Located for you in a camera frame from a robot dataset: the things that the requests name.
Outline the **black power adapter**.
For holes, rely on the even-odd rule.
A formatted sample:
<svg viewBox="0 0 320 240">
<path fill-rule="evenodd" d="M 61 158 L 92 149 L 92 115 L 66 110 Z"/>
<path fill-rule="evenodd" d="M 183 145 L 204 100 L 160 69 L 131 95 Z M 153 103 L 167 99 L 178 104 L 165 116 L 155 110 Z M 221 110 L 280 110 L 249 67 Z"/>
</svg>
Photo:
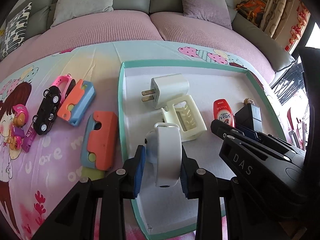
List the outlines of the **black power adapter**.
<svg viewBox="0 0 320 240">
<path fill-rule="evenodd" d="M 235 113 L 236 127 L 244 127 L 255 132 L 262 132 L 262 118 L 260 108 L 248 103 Z"/>
</svg>

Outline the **small red white bottle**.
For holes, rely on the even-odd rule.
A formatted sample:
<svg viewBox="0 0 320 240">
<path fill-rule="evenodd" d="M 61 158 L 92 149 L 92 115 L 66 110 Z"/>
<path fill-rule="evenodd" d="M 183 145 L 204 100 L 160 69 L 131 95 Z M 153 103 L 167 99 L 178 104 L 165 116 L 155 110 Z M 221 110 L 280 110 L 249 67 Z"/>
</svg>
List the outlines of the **small red white bottle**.
<svg viewBox="0 0 320 240">
<path fill-rule="evenodd" d="M 235 127 L 233 112 L 225 99 L 218 99 L 213 102 L 213 117 L 229 126 Z"/>
</svg>

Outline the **white round band device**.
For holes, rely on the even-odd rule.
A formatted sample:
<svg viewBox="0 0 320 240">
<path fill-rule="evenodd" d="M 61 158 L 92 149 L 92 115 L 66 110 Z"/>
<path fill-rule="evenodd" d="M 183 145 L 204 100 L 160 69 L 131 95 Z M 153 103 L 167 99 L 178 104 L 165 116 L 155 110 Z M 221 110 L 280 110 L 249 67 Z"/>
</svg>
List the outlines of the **white round band device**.
<svg viewBox="0 0 320 240">
<path fill-rule="evenodd" d="M 146 159 L 153 165 L 157 187 L 175 186 L 180 177 L 182 142 L 177 124 L 158 122 L 145 138 Z"/>
</svg>

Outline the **cream hair claw clip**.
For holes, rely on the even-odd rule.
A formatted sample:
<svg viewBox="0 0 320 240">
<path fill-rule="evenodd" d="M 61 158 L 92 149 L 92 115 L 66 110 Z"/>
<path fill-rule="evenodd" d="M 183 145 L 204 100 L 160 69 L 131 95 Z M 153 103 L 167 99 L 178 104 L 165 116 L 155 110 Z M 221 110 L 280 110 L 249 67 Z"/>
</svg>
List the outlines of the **cream hair claw clip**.
<svg viewBox="0 0 320 240">
<path fill-rule="evenodd" d="M 163 120 L 180 128 L 181 141 L 192 141 L 207 131 L 203 117 L 191 95 L 170 100 L 161 108 Z"/>
</svg>

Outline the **orange blue green toy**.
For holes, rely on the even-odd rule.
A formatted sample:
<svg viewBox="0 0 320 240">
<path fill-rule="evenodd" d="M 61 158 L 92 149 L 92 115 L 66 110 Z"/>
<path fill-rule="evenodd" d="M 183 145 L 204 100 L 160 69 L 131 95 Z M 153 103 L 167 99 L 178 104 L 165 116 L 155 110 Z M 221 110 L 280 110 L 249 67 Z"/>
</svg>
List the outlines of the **orange blue green toy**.
<svg viewBox="0 0 320 240">
<path fill-rule="evenodd" d="M 88 120 L 80 152 L 81 178 L 98 180 L 114 165 L 118 141 L 118 117 L 114 112 L 95 111 Z"/>
</svg>

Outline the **white charger cube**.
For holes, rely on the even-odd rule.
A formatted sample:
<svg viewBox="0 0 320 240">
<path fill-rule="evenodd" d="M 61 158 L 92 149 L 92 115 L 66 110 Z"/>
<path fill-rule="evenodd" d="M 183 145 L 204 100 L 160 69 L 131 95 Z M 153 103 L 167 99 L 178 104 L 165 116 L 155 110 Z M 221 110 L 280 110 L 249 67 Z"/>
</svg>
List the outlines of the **white charger cube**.
<svg viewBox="0 0 320 240">
<path fill-rule="evenodd" d="M 150 89 L 142 91 L 142 102 L 152 102 L 155 109 L 165 107 L 167 102 L 187 94 L 189 81 L 182 74 L 153 77 Z"/>
</svg>

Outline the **black toy car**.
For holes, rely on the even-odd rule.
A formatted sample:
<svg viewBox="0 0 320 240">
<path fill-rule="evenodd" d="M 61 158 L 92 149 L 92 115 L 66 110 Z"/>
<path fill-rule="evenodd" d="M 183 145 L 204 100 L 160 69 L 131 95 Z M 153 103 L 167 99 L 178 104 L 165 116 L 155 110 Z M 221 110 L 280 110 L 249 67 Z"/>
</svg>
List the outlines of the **black toy car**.
<svg viewBox="0 0 320 240">
<path fill-rule="evenodd" d="M 36 115 L 33 116 L 33 128 L 38 135 L 47 134 L 57 117 L 61 92 L 57 86 L 50 86 L 43 92 L 43 100 Z"/>
</svg>

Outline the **pink kids smartwatch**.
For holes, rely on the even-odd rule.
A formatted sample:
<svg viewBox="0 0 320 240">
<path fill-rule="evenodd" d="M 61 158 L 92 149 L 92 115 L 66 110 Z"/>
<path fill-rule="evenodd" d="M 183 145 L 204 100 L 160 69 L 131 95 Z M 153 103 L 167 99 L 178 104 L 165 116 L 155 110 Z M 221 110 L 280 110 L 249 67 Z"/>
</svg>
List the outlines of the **pink kids smartwatch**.
<svg viewBox="0 0 320 240">
<path fill-rule="evenodd" d="M 52 86 L 56 86 L 61 92 L 61 101 L 62 104 L 67 96 L 70 94 L 74 86 L 76 85 L 76 81 L 72 78 L 71 74 L 60 75 L 58 76 Z"/>
</svg>

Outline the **teal shallow cardboard tray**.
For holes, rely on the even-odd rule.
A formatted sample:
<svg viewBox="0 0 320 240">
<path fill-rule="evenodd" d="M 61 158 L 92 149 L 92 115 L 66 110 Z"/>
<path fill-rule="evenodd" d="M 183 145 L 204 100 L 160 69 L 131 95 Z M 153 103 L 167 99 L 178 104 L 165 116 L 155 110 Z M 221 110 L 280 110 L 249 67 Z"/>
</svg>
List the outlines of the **teal shallow cardboard tray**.
<svg viewBox="0 0 320 240">
<path fill-rule="evenodd" d="M 154 77 L 181 74 L 189 82 L 188 94 L 198 114 L 186 99 L 167 108 L 168 122 L 180 126 L 181 141 L 187 156 L 217 177 L 230 179 L 233 172 L 220 159 L 222 141 L 210 131 L 213 103 L 225 99 L 237 112 L 246 98 L 260 108 L 263 132 L 285 139 L 287 124 L 281 105 L 264 81 L 252 71 L 227 64 L 187 60 L 140 60 L 121 64 L 118 83 L 119 133 L 123 159 L 131 158 L 138 145 L 155 124 L 163 121 L 161 110 L 142 101 L 142 91 L 150 88 Z M 197 201 L 185 198 L 180 180 L 174 176 L 171 186 L 155 185 L 151 163 L 144 166 L 140 193 L 132 201 L 137 223 L 147 239 L 167 239 L 192 232 L 196 228 Z"/>
</svg>

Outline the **cartoon printed blanket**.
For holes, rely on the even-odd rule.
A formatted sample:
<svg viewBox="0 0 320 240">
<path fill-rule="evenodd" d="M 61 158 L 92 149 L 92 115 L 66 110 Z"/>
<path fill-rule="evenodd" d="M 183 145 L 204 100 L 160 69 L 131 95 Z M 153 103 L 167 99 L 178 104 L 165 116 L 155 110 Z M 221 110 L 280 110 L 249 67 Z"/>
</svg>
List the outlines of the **cartoon printed blanket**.
<svg viewBox="0 0 320 240">
<path fill-rule="evenodd" d="M 57 118 L 51 130 L 37 135 L 29 152 L 1 144 L 1 181 L 9 200 L 1 202 L 5 224 L 18 239 L 31 239 L 57 204 L 87 174 L 80 161 L 87 120 L 96 111 L 118 116 L 119 139 L 113 168 L 134 155 L 146 134 L 162 120 L 162 111 L 142 101 L 153 77 L 183 74 L 188 94 L 207 127 L 213 102 L 225 99 L 232 111 L 246 98 L 260 107 L 263 132 L 287 139 L 287 117 L 268 83 L 240 53 L 224 53 L 223 63 L 210 48 L 168 41 L 119 41 L 59 49 L 37 57 L 35 44 L 24 44 L 1 62 L 1 140 L 14 118 L 7 106 L 24 104 L 37 113 L 43 93 L 59 77 L 85 80 L 96 95 L 78 126 Z"/>
</svg>

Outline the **purple comb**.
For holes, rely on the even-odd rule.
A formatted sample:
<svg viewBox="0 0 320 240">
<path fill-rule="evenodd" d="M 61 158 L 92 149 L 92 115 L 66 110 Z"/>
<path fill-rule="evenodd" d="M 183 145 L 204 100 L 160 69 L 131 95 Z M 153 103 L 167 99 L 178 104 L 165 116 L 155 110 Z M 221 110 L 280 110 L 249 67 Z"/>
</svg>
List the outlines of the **purple comb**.
<svg viewBox="0 0 320 240">
<path fill-rule="evenodd" d="M 31 145 L 36 135 L 37 133 L 34 129 L 34 122 L 32 122 L 23 139 L 22 149 L 24 150 L 25 153 L 28 153 L 30 151 Z"/>
</svg>

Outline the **grey purple cushion right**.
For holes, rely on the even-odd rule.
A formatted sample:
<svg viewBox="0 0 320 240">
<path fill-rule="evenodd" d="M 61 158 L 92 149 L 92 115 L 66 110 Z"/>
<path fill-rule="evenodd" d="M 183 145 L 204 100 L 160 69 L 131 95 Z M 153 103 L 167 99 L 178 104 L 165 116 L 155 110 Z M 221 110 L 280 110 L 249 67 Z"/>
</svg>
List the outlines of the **grey purple cushion right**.
<svg viewBox="0 0 320 240">
<path fill-rule="evenodd" d="M 232 28 L 225 0 L 182 0 L 183 16 Z"/>
</svg>

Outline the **pink sofa seat cover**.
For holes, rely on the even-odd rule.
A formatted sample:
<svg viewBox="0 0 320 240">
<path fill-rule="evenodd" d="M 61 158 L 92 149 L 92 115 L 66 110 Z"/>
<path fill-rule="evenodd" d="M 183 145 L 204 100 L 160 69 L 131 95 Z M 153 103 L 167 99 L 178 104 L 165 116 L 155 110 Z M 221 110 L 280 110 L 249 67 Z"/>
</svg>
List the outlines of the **pink sofa seat cover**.
<svg viewBox="0 0 320 240">
<path fill-rule="evenodd" d="M 1 61 L 1 79 L 63 50 L 129 40 L 181 42 L 225 51 L 246 60 L 268 83 L 275 77 L 263 53 L 233 30 L 177 12 L 157 12 L 148 16 L 141 11 L 116 10 L 75 18 L 28 39 Z"/>
</svg>

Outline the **grey sofa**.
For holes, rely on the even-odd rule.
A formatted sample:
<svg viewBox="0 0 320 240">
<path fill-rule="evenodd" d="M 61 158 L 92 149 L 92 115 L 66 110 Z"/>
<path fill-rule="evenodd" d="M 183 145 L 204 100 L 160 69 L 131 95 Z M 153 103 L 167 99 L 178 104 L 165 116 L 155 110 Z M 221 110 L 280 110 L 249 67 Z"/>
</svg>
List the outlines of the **grey sofa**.
<svg viewBox="0 0 320 240">
<path fill-rule="evenodd" d="M 25 41 L 51 29 L 57 1 L 58 0 L 25 0 L 25 4 L 32 3 Z M 249 40 L 249 42 L 263 53 L 275 72 L 274 79 L 278 74 L 283 73 L 287 68 L 292 66 L 294 58 L 287 51 L 281 48 L 275 40 L 270 38 L 262 30 L 236 12 L 233 9 L 234 0 L 225 1 L 231 18 L 232 28 L 230 30 L 235 31 Z M 177 12 L 183 15 L 181 0 L 113 0 L 113 11 L 116 10 L 141 11 L 148 16 L 157 12 Z M 183 47 L 179 49 L 179 52 L 186 56 L 208 62 L 230 64 L 235 67 L 252 66 L 243 58 L 232 53 L 227 54 L 225 51 L 204 46 L 187 43 L 182 44 Z"/>
</svg>

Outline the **black white patterned cushion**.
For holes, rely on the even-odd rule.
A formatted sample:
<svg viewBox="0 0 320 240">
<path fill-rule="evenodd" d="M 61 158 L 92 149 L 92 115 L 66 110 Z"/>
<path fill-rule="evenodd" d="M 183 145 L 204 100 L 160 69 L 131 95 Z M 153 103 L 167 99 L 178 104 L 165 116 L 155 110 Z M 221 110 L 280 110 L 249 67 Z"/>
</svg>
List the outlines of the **black white patterned cushion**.
<svg viewBox="0 0 320 240">
<path fill-rule="evenodd" d="M 23 44 L 31 8 L 30 2 L 7 23 L 1 42 L 1 61 Z"/>
</svg>

